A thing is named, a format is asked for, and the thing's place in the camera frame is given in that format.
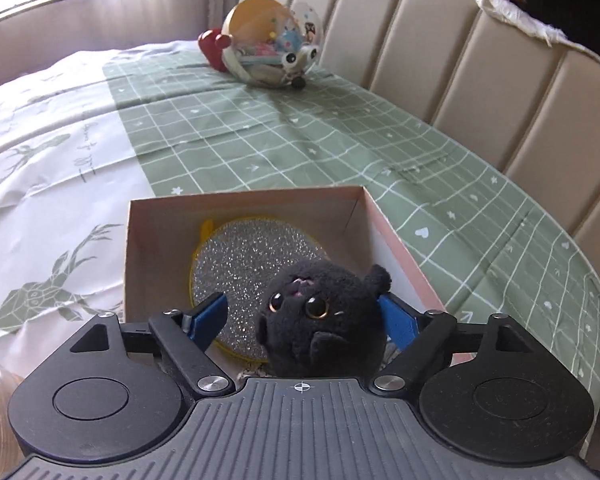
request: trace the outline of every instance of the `gray ribbed plate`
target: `gray ribbed plate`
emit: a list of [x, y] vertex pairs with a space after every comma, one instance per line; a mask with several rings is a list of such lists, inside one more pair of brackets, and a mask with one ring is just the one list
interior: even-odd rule
[[15, 480], [595, 480], [576, 459], [506, 469], [440, 446], [401, 400], [355, 380], [249, 379], [201, 400], [183, 428], [126, 463], [51, 464], [34, 457]]

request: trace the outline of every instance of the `bed headboard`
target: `bed headboard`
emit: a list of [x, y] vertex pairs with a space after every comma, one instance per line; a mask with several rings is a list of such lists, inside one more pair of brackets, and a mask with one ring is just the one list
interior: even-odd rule
[[480, 155], [535, 198], [600, 274], [600, 63], [474, 0], [307, 2], [320, 63]]

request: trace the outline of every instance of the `yellow trim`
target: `yellow trim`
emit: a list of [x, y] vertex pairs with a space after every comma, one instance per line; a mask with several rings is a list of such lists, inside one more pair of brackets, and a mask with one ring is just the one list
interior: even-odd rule
[[[220, 229], [222, 229], [225, 226], [232, 224], [234, 222], [243, 222], [245, 220], [274, 220], [277, 222], [283, 221], [283, 220], [280, 220], [279, 218], [275, 218], [273, 216], [254, 215], [254, 216], [243, 216], [240, 218], [235, 218], [233, 220], [229, 220], [228, 222], [225, 222], [222, 225], [219, 225], [218, 227], [215, 227], [214, 221], [211, 218], [202, 222], [202, 225], [200, 226], [200, 241], [198, 243], [198, 246], [196, 247], [196, 250], [193, 251], [193, 254], [191, 255], [191, 265], [189, 267], [189, 304], [190, 304], [191, 308], [194, 308], [196, 306], [195, 300], [193, 298], [193, 286], [194, 286], [193, 265], [196, 263], [196, 260], [198, 259], [198, 255], [200, 254], [202, 247], [211, 237], [213, 237], [213, 235], [216, 233], [216, 231], [219, 231]], [[296, 227], [295, 225], [291, 224], [290, 222], [286, 222], [286, 223], [292, 225], [295, 229], [301, 230], [298, 227]], [[329, 259], [323, 246], [321, 244], [319, 244], [318, 241], [315, 238], [313, 238], [311, 235], [305, 233], [304, 231], [302, 231], [302, 232], [304, 233], [304, 235], [307, 238], [309, 238], [309, 240], [311, 240], [315, 244], [316, 247], [318, 247], [320, 250], [322, 250], [322, 252], [325, 253], [325, 257], [327, 259]], [[251, 358], [245, 357], [244, 355], [238, 354], [237, 352], [234, 352], [233, 350], [231, 350], [224, 343], [218, 341], [218, 339], [214, 339], [213, 343], [215, 343], [215, 345], [218, 346], [219, 349], [221, 349], [223, 352], [228, 354], [230, 357], [233, 357], [234, 359], [238, 359], [239, 361], [242, 361], [242, 362], [245, 362], [248, 364], [257, 364], [257, 365], [266, 364], [268, 362], [266, 359], [264, 359], [264, 360], [263, 359], [251, 359]]]

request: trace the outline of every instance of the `white crosshair mark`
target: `white crosshair mark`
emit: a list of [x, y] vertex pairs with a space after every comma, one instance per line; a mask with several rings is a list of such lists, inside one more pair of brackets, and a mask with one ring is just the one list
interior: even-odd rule
[[305, 393], [307, 391], [309, 391], [309, 389], [311, 388], [315, 388], [315, 386], [309, 386], [307, 383], [298, 383], [298, 384], [294, 384], [293, 389], [301, 392], [301, 393]]

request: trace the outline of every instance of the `cardboard box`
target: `cardboard box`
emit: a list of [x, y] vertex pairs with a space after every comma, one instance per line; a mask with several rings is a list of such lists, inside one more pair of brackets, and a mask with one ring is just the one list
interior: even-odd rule
[[[126, 321], [145, 321], [157, 312], [190, 308], [189, 272], [202, 223], [213, 219], [220, 226], [247, 216], [273, 217], [295, 225], [320, 243], [331, 260], [361, 277], [372, 264], [382, 265], [392, 276], [396, 296], [420, 312], [444, 310], [371, 195], [353, 186], [132, 201], [126, 242]], [[224, 363], [218, 365], [227, 373], [234, 371]]]

